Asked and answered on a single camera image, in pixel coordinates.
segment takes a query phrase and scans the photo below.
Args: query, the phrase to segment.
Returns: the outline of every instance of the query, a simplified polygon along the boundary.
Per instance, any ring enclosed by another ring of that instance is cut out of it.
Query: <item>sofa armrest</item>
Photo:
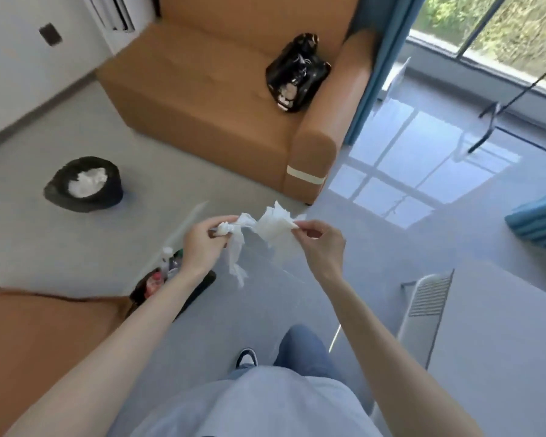
[[[364,29],[343,44],[293,137],[284,194],[307,204],[320,194],[370,79],[377,41]]]

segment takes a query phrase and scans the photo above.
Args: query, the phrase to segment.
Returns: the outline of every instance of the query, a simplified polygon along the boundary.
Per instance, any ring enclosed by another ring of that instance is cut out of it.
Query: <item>person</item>
[[[180,273],[62,377],[9,429],[7,436],[103,436],[153,349],[194,287],[217,261],[227,238],[209,229],[236,216],[211,218],[184,239]],[[342,277],[346,241],[321,221],[296,222],[293,233],[331,301],[394,436],[472,437],[475,420],[381,324]],[[356,396],[339,379],[325,349],[303,326],[284,337],[272,367],[250,349],[226,379],[176,395],[153,411],[134,436],[379,437]]]

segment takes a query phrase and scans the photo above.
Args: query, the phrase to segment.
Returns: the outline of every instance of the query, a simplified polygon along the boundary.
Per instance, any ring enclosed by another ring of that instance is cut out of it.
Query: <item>tree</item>
[[[418,29],[463,43],[494,0],[427,0]],[[546,71],[546,0],[507,0],[471,49],[522,72]]]

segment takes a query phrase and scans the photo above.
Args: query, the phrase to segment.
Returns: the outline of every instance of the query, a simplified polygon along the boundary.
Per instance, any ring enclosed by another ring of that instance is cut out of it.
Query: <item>forearm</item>
[[[340,278],[320,282],[394,436],[481,436],[473,418]]]
[[[105,435],[202,277],[195,271],[176,275],[31,406],[6,435]]]

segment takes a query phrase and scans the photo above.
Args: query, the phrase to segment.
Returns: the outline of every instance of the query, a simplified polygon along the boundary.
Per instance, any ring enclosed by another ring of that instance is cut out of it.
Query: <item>black and white sneaker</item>
[[[258,366],[257,354],[254,350],[252,350],[251,348],[245,348],[243,351],[240,352],[235,368],[239,369],[241,365],[254,365],[255,367]]]

